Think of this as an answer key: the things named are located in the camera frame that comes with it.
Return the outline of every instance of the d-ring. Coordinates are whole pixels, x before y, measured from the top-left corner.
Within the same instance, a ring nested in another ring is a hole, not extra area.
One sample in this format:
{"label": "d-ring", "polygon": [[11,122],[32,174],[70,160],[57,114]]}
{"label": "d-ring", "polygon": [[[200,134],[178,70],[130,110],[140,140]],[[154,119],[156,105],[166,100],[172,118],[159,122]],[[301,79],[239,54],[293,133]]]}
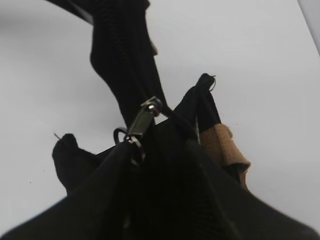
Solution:
{"label": "d-ring", "polygon": [[118,127],[113,131],[113,139],[116,145],[120,143],[119,133],[123,133],[125,135],[124,138],[126,138],[128,131],[124,127]]}

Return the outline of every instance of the zipper teeth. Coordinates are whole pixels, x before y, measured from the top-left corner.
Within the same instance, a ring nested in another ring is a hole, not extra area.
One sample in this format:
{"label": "zipper teeth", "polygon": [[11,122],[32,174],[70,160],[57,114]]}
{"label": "zipper teeth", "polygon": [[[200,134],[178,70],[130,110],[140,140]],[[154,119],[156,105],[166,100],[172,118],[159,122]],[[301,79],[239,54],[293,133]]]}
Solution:
{"label": "zipper teeth", "polygon": [[[104,26],[109,31],[109,36],[112,40],[114,50],[116,52],[116,58],[124,65],[131,66],[130,58],[128,55],[128,46],[126,46],[125,36],[119,31],[121,29],[120,24],[117,22],[117,3],[116,0],[96,0],[96,11],[99,13],[99,17],[104,23]],[[137,80],[137,87],[140,94],[145,100],[148,99],[141,83]]]}
{"label": "zipper teeth", "polygon": [[116,14],[115,14],[115,2],[114,0],[97,0],[96,1],[97,11],[100,14],[101,19],[105,23],[107,27],[110,37],[114,44],[114,49],[117,52],[117,56],[121,61],[125,61],[126,63],[129,62],[127,51],[125,49],[125,41],[122,34],[119,33],[117,29],[120,28],[119,24],[116,21]]}

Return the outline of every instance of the tan leather tab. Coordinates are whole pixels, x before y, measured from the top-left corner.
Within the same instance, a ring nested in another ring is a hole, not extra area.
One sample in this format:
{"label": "tan leather tab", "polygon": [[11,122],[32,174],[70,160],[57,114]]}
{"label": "tan leather tab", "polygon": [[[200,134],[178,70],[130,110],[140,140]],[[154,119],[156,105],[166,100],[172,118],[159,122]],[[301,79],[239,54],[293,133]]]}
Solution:
{"label": "tan leather tab", "polygon": [[216,164],[224,165],[224,154],[214,127],[200,133],[200,143]]}

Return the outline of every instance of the zipper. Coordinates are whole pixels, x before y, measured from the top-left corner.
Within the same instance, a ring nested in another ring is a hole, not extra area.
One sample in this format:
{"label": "zipper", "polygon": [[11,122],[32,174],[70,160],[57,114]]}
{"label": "zipper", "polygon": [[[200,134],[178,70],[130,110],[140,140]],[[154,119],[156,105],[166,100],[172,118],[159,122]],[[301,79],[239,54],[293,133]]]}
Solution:
{"label": "zipper", "polygon": [[[117,7],[115,0],[96,0],[95,10],[99,14],[99,18],[103,21],[104,27],[108,31],[110,40],[113,43],[114,50],[116,51],[116,58],[119,61],[119,64],[130,68],[133,73],[138,77],[134,67],[131,64],[129,57],[128,45],[126,44],[125,29],[123,28],[122,23],[120,22],[119,13],[120,8]],[[148,95],[145,92],[143,86],[139,81],[135,81],[135,84],[138,87],[139,94],[146,101]]]}

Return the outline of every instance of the black fabric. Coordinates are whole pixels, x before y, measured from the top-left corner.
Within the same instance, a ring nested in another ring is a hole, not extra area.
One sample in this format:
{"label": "black fabric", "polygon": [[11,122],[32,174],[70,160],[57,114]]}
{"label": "black fabric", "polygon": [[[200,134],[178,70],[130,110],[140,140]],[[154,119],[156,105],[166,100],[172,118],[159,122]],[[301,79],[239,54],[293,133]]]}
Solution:
{"label": "black fabric", "polygon": [[[66,2],[55,1],[72,12]],[[145,20],[146,1],[91,0],[90,56],[115,95],[126,125],[153,96],[169,118],[141,140],[147,158],[128,141],[94,155],[75,137],[59,140],[52,157],[68,196],[7,232],[1,240],[319,240],[319,235],[244,191],[214,164],[192,133],[221,122],[203,74],[172,112],[165,101]],[[207,114],[210,121],[205,121]]]}
{"label": "black fabric", "polygon": [[141,103],[156,96],[167,105],[145,19],[145,1],[92,0],[90,61],[108,84],[129,126]]}
{"label": "black fabric", "polygon": [[186,156],[202,172],[203,185],[223,215],[245,240],[318,240],[312,228],[285,216],[243,190],[216,166],[197,142],[186,141]]}
{"label": "black fabric", "polygon": [[68,197],[7,232],[2,240],[122,239],[131,146],[123,142]]}

